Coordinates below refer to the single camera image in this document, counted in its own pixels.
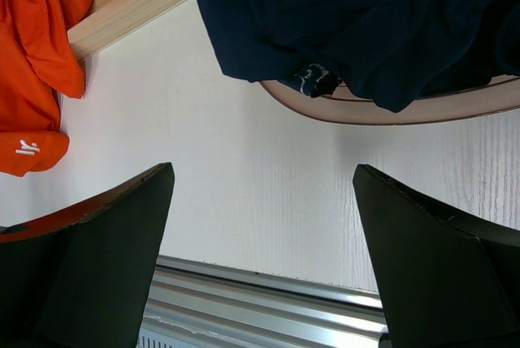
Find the printed logo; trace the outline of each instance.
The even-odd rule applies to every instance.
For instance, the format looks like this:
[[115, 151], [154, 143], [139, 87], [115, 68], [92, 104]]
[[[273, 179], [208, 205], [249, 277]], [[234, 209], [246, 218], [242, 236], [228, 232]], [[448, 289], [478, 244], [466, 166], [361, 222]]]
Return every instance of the printed logo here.
[[38, 147], [38, 145], [36, 143], [32, 143], [31, 145], [29, 145], [23, 139], [20, 139], [19, 143], [21, 145], [21, 148], [18, 150], [15, 150], [16, 154], [35, 155], [36, 153], [40, 152], [40, 148]]

